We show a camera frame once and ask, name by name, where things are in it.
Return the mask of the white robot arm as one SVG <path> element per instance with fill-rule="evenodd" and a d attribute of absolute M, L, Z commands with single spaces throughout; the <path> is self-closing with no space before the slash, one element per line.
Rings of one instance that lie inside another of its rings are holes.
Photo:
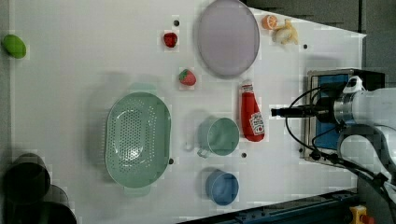
<path fill-rule="evenodd" d="M 352 172 L 362 172 L 373 180 L 395 184 L 395 100 L 393 88 L 367 91 L 336 91 L 317 87 L 307 93 L 311 100 L 307 105 L 291 103 L 288 107 L 273 108 L 271 114 L 284 119 L 315 117 L 321 122 L 332 123 L 340 133 L 337 152 L 329 154 L 319 150 L 316 140 L 303 144 L 311 150 L 310 157 L 317 161 L 324 158 Z M 360 136 L 370 142 L 383 171 L 375 173 L 361 163 L 344 158 L 342 145 L 350 136 Z"/>

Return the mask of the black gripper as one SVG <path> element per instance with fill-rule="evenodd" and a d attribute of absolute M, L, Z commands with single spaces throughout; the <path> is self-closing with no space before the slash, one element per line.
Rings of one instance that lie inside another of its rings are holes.
<path fill-rule="evenodd" d="M 334 111 L 333 111 L 334 99 L 331 97 L 321 97 L 315 103 L 310 103 L 308 108 L 312 112 L 312 115 L 323 123 L 335 123 Z M 272 117 L 281 118 L 307 118 L 305 114 L 292 114 L 292 113 L 304 113 L 307 109 L 304 107 L 282 107 L 272 108 Z"/>

